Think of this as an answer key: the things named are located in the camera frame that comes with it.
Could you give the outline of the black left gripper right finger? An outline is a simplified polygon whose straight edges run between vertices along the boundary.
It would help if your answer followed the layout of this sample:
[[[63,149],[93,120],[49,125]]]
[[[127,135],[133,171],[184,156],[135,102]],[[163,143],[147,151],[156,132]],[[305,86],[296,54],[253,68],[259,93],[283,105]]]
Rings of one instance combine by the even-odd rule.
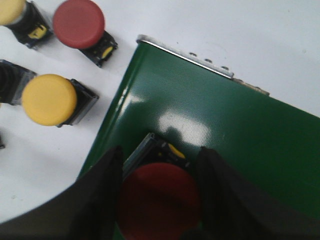
[[[318,240],[320,221],[269,196],[214,149],[196,158],[202,227],[215,240]]]

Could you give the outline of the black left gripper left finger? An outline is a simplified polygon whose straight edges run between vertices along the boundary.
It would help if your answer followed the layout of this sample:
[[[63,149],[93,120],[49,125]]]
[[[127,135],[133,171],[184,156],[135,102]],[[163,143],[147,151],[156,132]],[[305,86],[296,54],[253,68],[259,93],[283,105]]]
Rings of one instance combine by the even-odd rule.
[[[0,225],[2,240],[111,240],[123,177],[117,146],[65,191]]]

